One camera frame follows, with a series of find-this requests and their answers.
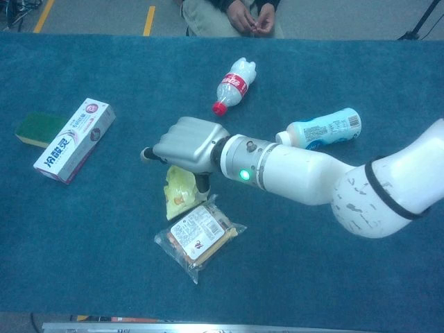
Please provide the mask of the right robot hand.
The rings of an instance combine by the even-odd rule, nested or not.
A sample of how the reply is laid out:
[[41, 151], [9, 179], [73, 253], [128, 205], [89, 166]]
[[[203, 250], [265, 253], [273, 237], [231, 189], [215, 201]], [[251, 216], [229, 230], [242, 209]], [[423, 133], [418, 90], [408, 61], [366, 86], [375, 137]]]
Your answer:
[[220, 124], [181, 117], [160, 141], [140, 153], [143, 162], [158, 160], [194, 175], [200, 196], [210, 191], [210, 175], [220, 171], [221, 151], [230, 133]]

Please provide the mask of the person's right hand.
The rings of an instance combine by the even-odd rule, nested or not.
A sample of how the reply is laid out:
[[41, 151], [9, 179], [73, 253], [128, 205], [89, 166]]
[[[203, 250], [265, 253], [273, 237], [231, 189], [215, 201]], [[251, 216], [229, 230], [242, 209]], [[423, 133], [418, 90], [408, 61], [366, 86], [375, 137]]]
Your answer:
[[233, 1], [226, 9], [228, 19], [232, 26], [241, 34], [255, 32], [255, 20], [242, 1]]

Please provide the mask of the person's left hand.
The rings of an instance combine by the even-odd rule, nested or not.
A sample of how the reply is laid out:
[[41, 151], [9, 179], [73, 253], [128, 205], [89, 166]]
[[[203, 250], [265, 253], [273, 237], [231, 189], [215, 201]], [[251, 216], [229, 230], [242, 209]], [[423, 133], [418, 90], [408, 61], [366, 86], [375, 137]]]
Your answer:
[[275, 7], [271, 3], [265, 3], [259, 12], [253, 33], [256, 35], [270, 35], [275, 23]]

